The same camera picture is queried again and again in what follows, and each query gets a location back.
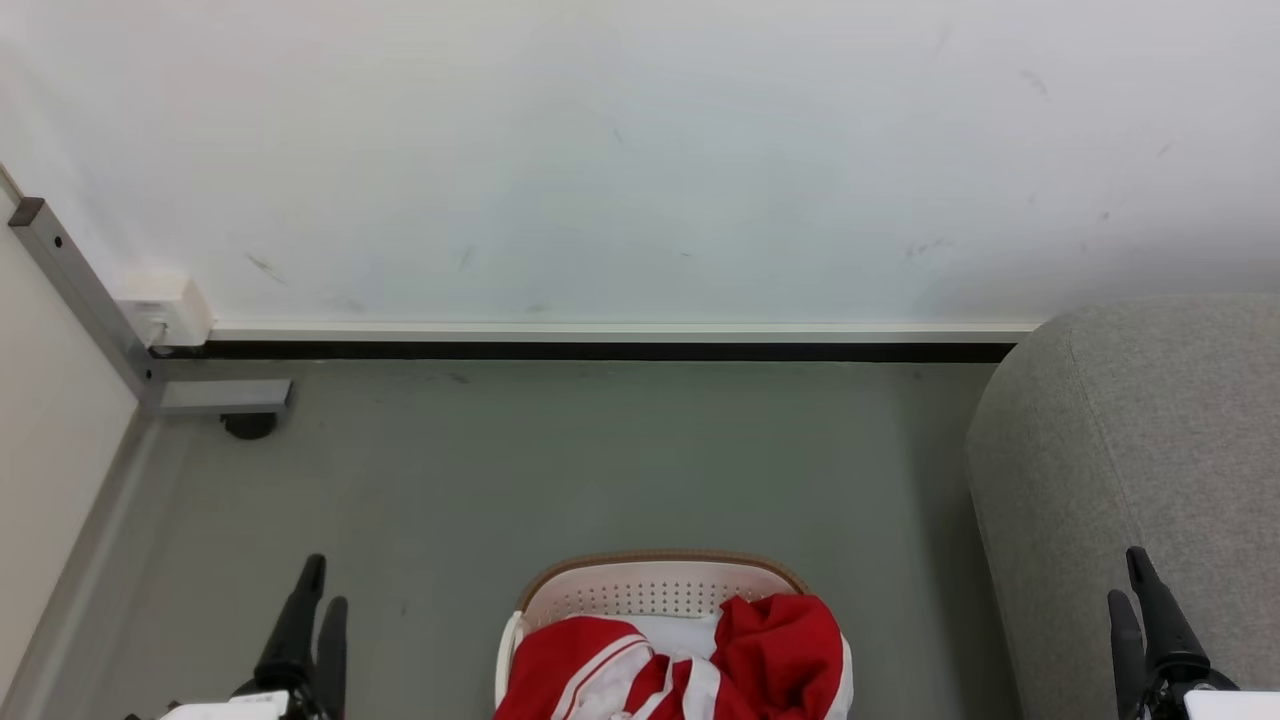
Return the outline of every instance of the white outlet box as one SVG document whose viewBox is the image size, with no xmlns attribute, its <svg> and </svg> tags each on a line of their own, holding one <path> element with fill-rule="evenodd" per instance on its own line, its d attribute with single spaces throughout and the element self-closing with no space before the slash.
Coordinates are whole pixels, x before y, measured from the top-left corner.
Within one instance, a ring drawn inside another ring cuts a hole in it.
<svg viewBox="0 0 1280 720">
<path fill-rule="evenodd" d="M 205 297 L 182 270 L 136 272 L 115 301 L 148 346 L 205 345 L 214 325 Z"/>
</svg>

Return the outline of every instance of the red and white garment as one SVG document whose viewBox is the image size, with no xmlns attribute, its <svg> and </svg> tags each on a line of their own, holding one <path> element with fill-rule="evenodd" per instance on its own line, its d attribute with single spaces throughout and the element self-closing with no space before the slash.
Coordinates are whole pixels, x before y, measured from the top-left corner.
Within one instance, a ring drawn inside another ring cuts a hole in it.
<svg viewBox="0 0 1280 720">
<path fill-rule="evenodd" d="M 849 643 L 820 600 L 721 606 L 709 660 L 654 651 L 622 620 L 577 616 L 525 638 L 494 720 L 837 720 L 854 700 Z"/>
</svg>

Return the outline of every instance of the white plastic basket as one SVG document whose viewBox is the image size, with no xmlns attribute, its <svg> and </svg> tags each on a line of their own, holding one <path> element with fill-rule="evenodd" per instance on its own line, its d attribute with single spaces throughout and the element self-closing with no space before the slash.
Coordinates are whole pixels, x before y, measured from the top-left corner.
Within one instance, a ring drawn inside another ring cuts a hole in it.
<svg viewBox="0 0 1280 720">
<path fill-rule="evenodd" d="M 705 618 L 733 596 L 808 592 L 786 568 L 730 552 L 620 552 L 561 562 L 529 584 L 502 632 L 494 705 L 507 694 L 511 660 L 525 637 L 571 615 Z"/>
</svg>

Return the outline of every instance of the black baseboard strip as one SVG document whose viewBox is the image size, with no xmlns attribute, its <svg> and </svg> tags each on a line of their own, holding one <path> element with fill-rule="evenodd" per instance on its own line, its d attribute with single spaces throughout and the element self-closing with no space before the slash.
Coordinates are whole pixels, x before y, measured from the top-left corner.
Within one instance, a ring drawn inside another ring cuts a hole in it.
<svg viewBox="0 0 1280 720">
<path fill-rule="evenodd" d="M 260 342 L 211 341 L 182 360 L 685 360 L 759 363 L 1000 363 L 1004 342 Z"/>
</svg>

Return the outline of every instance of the metal bracket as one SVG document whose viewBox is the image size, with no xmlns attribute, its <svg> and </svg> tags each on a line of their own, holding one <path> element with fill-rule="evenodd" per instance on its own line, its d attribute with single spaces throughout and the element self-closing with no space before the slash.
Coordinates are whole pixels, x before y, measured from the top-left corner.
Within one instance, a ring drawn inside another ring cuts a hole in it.
<svg viewBox="0 0 1280 720">
<path fill-rule="evenodd" d="M 9 227 L 138 402 L 156 415 L 282 414 L 293 380 L 170 380 L 133 332 L 70 233 L 41 197 L 23 197 Z"/>
</svg>

